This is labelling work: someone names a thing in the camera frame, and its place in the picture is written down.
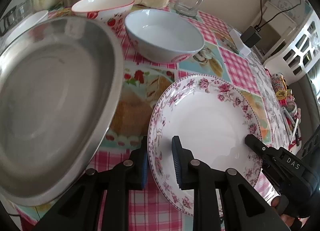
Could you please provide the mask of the right hand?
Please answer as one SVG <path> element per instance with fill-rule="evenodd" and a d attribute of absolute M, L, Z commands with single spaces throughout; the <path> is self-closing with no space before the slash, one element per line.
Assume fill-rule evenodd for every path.
<path fill-rule="evenodd" d="M 276 196 L 275 198 L 272 199 L 271 201 L 271 207 L 277 211 L 278 204 L 280 203 L 280 196 Z M 281 220 L 290 228 L 290 230 L 300 230 L 302 227 L 302 222 L 295 217 L 286 215 L 286 214 L 280 214 Z"/>

